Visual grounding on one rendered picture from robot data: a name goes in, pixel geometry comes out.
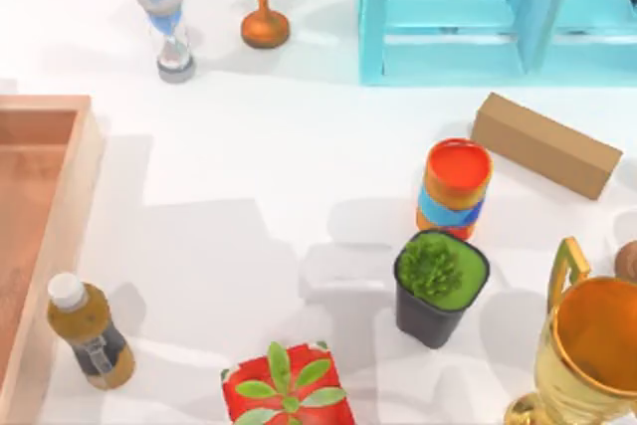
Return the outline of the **orange and blue can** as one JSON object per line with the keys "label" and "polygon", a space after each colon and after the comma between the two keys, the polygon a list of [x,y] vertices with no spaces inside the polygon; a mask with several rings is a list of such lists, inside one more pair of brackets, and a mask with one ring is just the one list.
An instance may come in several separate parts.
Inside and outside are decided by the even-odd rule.
{"label": "orange and blue can", "polygon": [[468,138],[447,138],[427,155],[416,206],[420,230],[442,229],[467,240],[474,232],[493,172],[489,152]]}

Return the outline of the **black pot with green plant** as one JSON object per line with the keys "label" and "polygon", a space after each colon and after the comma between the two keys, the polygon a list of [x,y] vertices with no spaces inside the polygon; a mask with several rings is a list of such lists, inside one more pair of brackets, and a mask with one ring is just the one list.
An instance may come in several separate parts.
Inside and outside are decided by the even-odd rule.
{"label": "black pot with green plant", "polygon": [[415,234],[397,256],[396,324],[425,346],[442,347],[490,276],[486,256],[442,230]]}

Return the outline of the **red pot with green plant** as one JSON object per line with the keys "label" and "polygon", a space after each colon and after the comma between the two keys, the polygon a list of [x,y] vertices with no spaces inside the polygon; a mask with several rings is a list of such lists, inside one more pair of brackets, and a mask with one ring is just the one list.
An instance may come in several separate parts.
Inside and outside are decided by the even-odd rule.
{"label": "red pot with green plant", "polygon": [[324,341],[267,353],[221,372],[232,425],[356,425]]}

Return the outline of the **blue sand hourglass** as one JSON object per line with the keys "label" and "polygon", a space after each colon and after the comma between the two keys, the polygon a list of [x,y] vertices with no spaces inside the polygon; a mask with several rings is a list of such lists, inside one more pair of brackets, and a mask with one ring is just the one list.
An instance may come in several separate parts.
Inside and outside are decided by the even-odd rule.
{"label": "blue sand hourglass", "polygon": [[188,31],[183,20],[183,1],[137,0],[150,25],[158,75],[170,84],[187,82],[196,71]]}

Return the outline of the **light blue rack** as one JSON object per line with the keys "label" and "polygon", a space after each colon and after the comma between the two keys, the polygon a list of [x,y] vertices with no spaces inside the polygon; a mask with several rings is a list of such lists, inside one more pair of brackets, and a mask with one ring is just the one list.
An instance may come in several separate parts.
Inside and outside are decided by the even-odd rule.
{"label": "light blue rack", "polygon": [[368,85],[637,87],[637,0],[357,0]]}

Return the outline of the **brown cardboard box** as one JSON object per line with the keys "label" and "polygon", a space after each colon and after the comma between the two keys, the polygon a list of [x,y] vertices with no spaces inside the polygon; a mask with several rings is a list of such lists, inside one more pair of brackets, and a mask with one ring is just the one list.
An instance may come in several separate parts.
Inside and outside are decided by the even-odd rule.
{"label": "brown cardboard box", "polygon": [[596,200],[622,151],[491,93],[479,107],[471,139],[583,197]]}

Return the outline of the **brown bottle with white cap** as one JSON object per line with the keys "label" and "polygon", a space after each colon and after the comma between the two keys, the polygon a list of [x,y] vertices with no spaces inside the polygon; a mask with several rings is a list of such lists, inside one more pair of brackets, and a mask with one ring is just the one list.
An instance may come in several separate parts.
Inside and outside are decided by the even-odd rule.
{"label": "brown bottle with white cap", "polygon": [[135,360],[112,321],[105,293],[71,273],[51,278],[47,292],[49,326],[70,346],[89,384],[101,390],[124,385]]}

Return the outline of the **shallow salmon-coloured box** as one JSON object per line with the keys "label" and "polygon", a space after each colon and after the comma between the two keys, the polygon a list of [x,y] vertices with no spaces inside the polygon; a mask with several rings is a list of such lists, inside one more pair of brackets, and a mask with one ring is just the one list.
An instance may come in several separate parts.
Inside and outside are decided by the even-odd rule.
{"label": "shallow salmon-coloured box", "polygon": [[35,425],[56,337],[49,279],[72,271],[104,151],[86,95],[0,95],[0,425]]}

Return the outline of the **large gold trophy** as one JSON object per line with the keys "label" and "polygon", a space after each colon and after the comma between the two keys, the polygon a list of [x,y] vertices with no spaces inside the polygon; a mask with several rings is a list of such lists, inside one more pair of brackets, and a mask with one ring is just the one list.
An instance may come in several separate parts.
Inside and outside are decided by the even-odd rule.
{"label": "large gold trophy", "polygon": [[534,361],[535,391],[504,425],[606,425],[637,415],[637,284],[593,277],[578,242],[557,249]]}

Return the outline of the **brown round object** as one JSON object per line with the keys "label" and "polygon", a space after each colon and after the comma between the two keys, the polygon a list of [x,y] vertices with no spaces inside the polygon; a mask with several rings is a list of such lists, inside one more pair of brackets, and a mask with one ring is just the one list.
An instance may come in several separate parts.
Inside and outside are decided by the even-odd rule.
{"label": "brown round object", "polygon": [[614,272],[617,278],[637,283],[637,240],[626,243],[614,260]]}

